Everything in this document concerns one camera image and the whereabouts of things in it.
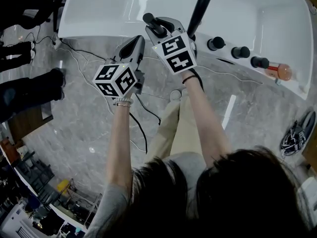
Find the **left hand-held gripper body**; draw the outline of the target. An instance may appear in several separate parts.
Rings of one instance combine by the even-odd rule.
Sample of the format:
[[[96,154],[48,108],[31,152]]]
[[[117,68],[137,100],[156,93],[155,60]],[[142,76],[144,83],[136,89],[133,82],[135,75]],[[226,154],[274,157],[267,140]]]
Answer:
[[[105,97],[124,98],[129,91],[140,95],[145,80],[139,70],[142,59],[142,56],[126,59],[114,56],[98,68],[93,84]]]

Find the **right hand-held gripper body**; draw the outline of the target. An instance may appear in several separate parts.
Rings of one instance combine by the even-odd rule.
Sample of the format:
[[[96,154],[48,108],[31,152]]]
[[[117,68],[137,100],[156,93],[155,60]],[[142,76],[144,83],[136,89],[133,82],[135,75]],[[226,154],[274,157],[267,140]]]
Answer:
[[[169,71],[176,75],[197,66],[194,46],[184,32],[154,45],[152,49]]]

